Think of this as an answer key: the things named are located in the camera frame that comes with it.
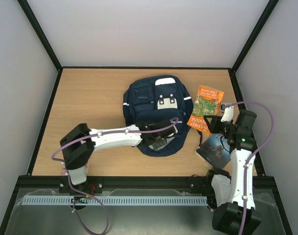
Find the orange treehouse book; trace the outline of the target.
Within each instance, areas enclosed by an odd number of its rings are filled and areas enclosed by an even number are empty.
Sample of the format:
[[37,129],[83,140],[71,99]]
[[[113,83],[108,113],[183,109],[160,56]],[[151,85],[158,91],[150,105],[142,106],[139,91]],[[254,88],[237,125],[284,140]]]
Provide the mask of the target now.
[[217,115],[223,97],[223,91],[207,86],[199,86],[198,93],[193,104],[192,114],[187,122],[187,125],[203,134],[206,134],[203,132],[205,126],[204,116]]

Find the navy blue backpack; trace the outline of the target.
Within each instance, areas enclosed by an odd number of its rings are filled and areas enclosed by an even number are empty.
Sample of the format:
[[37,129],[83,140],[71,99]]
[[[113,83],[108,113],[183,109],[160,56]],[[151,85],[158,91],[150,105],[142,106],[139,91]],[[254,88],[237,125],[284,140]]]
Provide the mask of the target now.
[[192,114],[192,98],[180,81],[173,75],[159,75],[136,80],[123,95],[123,115],[127,126],[141,121],[160,122],[178,118],[178,133],[168,140],[166,147],[153,150],[138,146],[145,155],[167,157],[177,153],[184,145],[190,127],[187,122]]

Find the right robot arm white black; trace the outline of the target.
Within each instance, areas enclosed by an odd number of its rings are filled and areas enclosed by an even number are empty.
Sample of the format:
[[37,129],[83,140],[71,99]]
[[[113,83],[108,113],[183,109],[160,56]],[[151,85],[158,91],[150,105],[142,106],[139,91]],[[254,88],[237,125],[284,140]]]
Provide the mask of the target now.
[[213,168],[206,176],[206,188],[215,193],[214,230],[228,235],[251,235],[261,223],[253,199],[253,152],[256,141],[252,127],[256,114],[240,110],[233,121],[233,106],[223,105],[222,116],[204,116],[210,133],[221,134],[229,145],[232,172]]

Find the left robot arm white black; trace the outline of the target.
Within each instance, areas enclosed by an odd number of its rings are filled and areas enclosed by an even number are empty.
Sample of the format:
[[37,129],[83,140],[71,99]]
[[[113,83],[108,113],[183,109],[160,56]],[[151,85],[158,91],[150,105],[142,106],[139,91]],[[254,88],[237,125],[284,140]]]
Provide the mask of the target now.
[[66,174],[73,186],[87,180],[85,166],[93,152],[120,146],[147,146],[154,150],[167,145],[178,133],[177,117],[161,122],[138,122],[116,129],[90,129],[77,125],[60,141]]

